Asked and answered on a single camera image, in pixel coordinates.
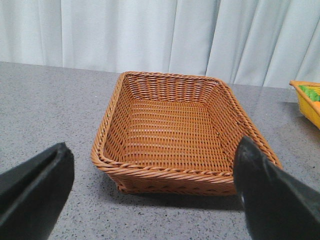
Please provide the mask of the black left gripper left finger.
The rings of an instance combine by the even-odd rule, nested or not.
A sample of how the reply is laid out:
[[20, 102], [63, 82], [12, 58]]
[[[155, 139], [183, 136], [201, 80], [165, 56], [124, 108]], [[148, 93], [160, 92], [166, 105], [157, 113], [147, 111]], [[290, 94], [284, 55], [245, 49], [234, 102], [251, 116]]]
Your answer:
[[46, 240], [69, 197], [75, 159], [57, 143], [0, 175], [0, 238]]

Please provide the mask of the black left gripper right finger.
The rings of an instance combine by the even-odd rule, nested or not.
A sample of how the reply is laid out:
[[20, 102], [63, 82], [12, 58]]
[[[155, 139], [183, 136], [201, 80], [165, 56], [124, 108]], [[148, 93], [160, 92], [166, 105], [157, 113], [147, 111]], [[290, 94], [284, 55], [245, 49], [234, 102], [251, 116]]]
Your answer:
[[318, 240], [320, 194], [276, 167], [244, 136], [236, 149], [234, 184], [254, 240]]

